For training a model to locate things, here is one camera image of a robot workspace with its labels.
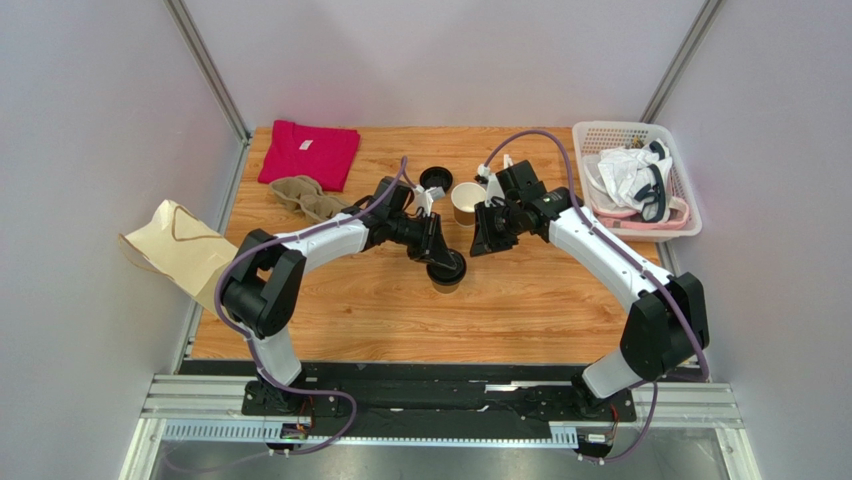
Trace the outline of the black cup lid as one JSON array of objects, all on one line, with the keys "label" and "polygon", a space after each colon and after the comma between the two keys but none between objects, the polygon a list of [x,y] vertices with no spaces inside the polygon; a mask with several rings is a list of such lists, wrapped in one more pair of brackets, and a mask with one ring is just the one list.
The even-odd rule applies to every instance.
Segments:
[{"label": "black cup lid", "polygon": [[428,264],[426,266],[427,276],[436,289],[439,287],[456,288],[466,275],[467,263],[462,254],[453,249],[449,250],[449,254],[454,261],[452,267],[436,264]]},{"label": "black cup lid", "polygon": [[425,169],[419,177],[423,190],[437,197],[442,197],[451,191],[454,183],[452,173],[445,167],[433,166]]}]

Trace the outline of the brown paper cup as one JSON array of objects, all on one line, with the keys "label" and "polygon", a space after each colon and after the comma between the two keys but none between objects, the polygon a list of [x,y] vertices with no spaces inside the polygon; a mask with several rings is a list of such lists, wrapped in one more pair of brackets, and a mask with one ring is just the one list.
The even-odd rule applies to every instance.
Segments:
[{"label": "brown paper cup", "polygon": [[460,281],[454,283],[433,281],[432,285],[437,292],[441,294],[450,294],[458,289]]},{"label": "brown paper cup", "polygon": [[464,182],[456,185],[450,199],[455,222],[464,228],[475,224],[475,207],[486,200],[486,190],[476,182]]}]

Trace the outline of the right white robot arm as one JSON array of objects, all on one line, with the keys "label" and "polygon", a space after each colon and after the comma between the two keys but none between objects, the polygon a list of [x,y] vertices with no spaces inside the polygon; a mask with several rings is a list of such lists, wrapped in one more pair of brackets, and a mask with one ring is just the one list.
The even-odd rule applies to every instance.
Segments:
[{"label": "right white robot arm", "polygon": [[581,374],[586,396],[606,399],[657,381],[691,357],[707,365],[705,295],[694,275],[647,261],[593,219],[571,188],[547,189],[527,161],[498,172],[481,165],[476,178],[486,199],[474,207],[471,256],[508,251],[525,233],[538,236],[576,259],[626,311],[619,345]]}]

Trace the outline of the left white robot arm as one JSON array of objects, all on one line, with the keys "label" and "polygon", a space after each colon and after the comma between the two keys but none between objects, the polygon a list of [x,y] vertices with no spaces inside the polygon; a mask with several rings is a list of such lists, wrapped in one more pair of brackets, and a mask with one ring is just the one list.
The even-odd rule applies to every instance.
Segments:
[{"label": "left white robot arm", "polygon": [[408,258],[426,267],[437,289],[454,290],[467,272],[461,253],[449,248],[441,217],[406,208],[414,191],[397,177],[383,178],[373,195],[331,219],[290,234],[250,232],[214,289],[214,310],[244,337],[259,376],[288,394],[302,372],[288,324],[303,278],[332,261],[385,242],[403,245]]}]

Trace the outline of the folded red cloth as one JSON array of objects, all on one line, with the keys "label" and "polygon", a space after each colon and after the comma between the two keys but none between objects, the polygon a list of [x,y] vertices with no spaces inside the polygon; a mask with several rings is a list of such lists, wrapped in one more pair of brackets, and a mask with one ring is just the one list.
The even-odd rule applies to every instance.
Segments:
[{"label": "folded red cloth", "polygon": [[315,180],[324,191],[342,192],[360,141],[357,130],[276,120],[257,181],[270,184],[304,175]]}]

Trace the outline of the white plastic basket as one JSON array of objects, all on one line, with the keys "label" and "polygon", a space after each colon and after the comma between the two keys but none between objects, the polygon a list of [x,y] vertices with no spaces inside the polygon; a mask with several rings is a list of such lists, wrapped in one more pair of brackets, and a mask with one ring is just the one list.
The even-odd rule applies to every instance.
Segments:
[{"label": "white plastic basket", "polygon": [[585,121],[572,128],[583,198],[625,241],[661,243],[702,229],[674,137],[656,124]]}]

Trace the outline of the pulp cup carrier tray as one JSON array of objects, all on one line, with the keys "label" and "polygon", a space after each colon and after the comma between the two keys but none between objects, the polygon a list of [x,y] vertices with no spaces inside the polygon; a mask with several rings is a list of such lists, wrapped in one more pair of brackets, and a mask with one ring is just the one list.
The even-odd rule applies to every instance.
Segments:
[{"label": "pulp cup carrier tray", "polygon": [[325,193],[316,180],[306,175],[274,180],[269,189],[280,205],[301,213],[311,224],[330,220],[350,207],[343,199]]}]

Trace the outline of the white crumpled garment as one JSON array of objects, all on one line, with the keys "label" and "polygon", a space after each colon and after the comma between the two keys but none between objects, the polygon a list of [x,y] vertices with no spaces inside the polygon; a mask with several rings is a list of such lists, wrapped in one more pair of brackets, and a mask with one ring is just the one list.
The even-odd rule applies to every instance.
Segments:
[{"label": "white crumpled garment", "polygon": [[594,212],[639,214],[650,222],[668,215],[673,157],[662,140],[641,148],[605,149],[582,158],[581,166]]}]

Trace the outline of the brown paper bag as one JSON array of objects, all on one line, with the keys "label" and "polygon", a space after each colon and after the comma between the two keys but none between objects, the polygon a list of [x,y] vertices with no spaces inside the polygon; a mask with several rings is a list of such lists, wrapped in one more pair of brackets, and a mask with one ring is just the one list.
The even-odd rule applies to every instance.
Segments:
[{"label": "brown paper bag", "polygon": [[148,271],[169,278],[204,309],[214,312],[219,277],[238,248],[184,206],[163,201],[151,221],[118,239],[148,263]]}]

